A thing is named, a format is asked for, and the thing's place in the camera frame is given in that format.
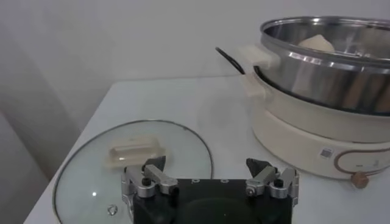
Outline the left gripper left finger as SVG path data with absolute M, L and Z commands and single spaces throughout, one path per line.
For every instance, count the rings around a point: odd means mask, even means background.
M 137 195 L 151 198 L 156 189 L 164 195 L 171 195 L 178 187 L 178 180 L 163 173 L 166 157 L 148 159 L 143 165 L 131 165 L 124 168 L 121 175 L 121 193 L 123 196 Z

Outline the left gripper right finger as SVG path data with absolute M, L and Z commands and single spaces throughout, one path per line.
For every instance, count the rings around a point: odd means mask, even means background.
M 252 178 L 246 180 L 246 195 L 257 197 L 266 191 L 276 199 L 299 197 L 299 174 L 296 169 L 286 168 L 282 172 L 267 161 L 246 159 Z

